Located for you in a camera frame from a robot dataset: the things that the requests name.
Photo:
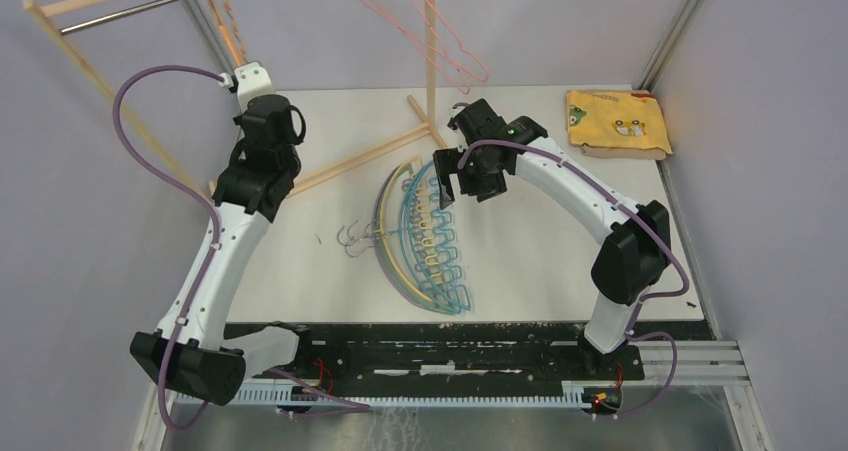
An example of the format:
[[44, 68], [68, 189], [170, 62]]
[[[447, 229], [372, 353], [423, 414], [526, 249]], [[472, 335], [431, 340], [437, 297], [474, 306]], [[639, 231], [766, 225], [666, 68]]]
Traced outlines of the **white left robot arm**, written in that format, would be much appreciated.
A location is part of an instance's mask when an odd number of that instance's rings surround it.
[[152, 333], [137, 332], [130, 354], [168, 390], [218, 406], [228, 404], [242, 382], [272, 367], [293, 378], [313, 368], [313, 349], [292, 331], [259, 331], [226, 342], [224, 328], [235, 292], [254, 250], [301, 170], [296, 148], [305, 119], [288, 98], [250, 99], [234, 119], [244, 133], [219, 176], [211, 220], [174, 305]]

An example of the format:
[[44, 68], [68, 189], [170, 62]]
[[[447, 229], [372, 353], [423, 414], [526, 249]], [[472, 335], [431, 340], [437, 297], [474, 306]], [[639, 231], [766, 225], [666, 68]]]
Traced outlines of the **pink wire hanger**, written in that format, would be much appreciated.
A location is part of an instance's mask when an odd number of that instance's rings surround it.
[[468, 95], [490, 71], [468, 48], [436, 0], [356, 0], [394, 28], [446, 83]]

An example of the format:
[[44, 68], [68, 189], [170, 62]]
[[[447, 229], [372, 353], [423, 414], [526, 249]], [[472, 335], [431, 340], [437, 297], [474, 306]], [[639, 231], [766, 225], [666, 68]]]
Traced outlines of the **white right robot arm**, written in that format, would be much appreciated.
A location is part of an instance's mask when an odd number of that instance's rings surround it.
[[640, 204], [603, 184], [571, 159], [528, 116], [506, 121], [478, 99], [453, 106], [449, 129], [460, 136], [454, 148], [437, 150], [433, 164], [438, 205], [456, 194], [483, 202], [507, 190], [507, 176], [533, 185], [572, 217], [599, 244], [590, 275], [599, 292], [577, 353], [580, 371], [602, 379], [618, 364], [637, 311], [637, 300], [671, 263], [670, 214], [656, 200]]

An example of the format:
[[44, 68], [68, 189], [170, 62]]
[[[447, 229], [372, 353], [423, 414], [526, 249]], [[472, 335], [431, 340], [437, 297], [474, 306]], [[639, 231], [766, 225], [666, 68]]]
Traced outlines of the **orange wavy plastic hanger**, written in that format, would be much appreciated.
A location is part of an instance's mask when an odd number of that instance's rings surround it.
[[247, 63], [246, 47], [240, 36], [231, 1], [207, 0], [207, 4], [212, 12], [218, 35], [223, 39], [229, 57], [233, 59], [233, 67], [245, 65]]

